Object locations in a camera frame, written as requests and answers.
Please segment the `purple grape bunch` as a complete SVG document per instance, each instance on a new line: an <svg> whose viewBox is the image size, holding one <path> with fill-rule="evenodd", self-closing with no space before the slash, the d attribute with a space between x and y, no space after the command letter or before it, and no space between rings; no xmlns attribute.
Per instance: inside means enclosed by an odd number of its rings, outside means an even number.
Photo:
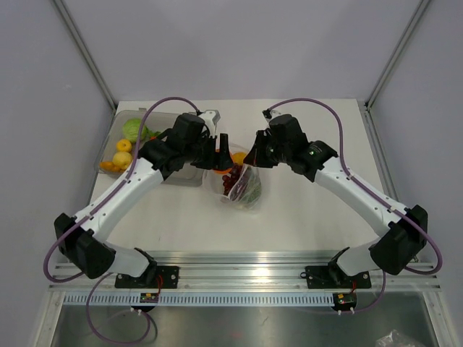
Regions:
<svg viewBox="0 0 463 347"><path fill-rule="evenodd" d="M243 166L235 164L228 173L222 176L223 194L228 195L234 185L238 182Z"/></svg>

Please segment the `green netted melon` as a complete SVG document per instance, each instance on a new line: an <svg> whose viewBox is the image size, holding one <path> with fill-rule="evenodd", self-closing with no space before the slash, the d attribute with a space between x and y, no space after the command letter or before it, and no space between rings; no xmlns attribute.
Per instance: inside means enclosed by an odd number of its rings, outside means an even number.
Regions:
<svg viewBox="0 0 463 347"><path fill-rule="evenodd" d="M247 167L244 176L245 188L239 199L242 207L245 209L252 209L258 202L262 192L262 184L260 176L256 169Z"/></svg>

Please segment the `clear zip top bag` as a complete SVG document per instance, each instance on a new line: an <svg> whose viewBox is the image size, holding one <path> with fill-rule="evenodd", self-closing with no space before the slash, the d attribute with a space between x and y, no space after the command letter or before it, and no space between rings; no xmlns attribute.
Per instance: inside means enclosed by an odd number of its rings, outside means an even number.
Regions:
<svg viewBox="0 0 463 347"><path fill-rule="evenodd" d="M229 148L230 148L231 155L236 152L245 152L247 154L249 153L249 150L247 148L237 145L237 144L231 144ZM245 178L243 176L244 176L244 173L247 167L249 166L250 165L247 165L244 163L241 176L238 182L234 185L234 187L231 189L230 193L227 196L223 194L224 188L222 186L222 176L224 174L215 173L213 172L213 170L205 171L203 173L202 187L204 188L204 190L208 193L210 197L212 197L215 201L221 203L222 205L225 205L227 207L234 208L237 210L254 210L258 206L260 199L258 200L257 204L252 209L243 208L242 204L239 202L239 199L245 188ZM258 174L260 175L257 167L254 167L254 166L250 166L250 167L256 169Z"/></svg>

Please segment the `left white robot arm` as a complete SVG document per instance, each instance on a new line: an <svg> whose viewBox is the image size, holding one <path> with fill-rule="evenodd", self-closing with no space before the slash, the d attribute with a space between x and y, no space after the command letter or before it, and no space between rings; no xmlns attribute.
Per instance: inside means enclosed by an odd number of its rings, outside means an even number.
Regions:
<svg viewBox="0 0 463 347"><path fill-rule="evenodd" d="M54 221L59 251L89 279L105 273L128 275L141 288L156 280L156 261L141 249L108 242L119 221L149 191L191 164L226 170L233 161L227 134L216 134L218 111L179 115L173 127L146 141L129 168L94 202Z"/></svg>

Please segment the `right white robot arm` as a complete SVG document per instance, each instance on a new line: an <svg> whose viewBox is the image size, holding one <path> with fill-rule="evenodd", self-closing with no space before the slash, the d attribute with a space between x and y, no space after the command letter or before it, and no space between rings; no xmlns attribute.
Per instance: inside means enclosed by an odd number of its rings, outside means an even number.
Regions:
<svg viewBox="0 0 463 347"><path fill-rule="evenodd" d="M339 251L327 264L329 280L335 286L345 286L365 271L399 274L427 243L423 234L410 225L414 221L426 228L427 212L419 205L408 208L347 173L338 153L320 140L309 141L292 115L266 111L264 117L268 126L257 131L244 162L258 168L287 164L293 172L350 206L377 236L372 242Z"/></svg>

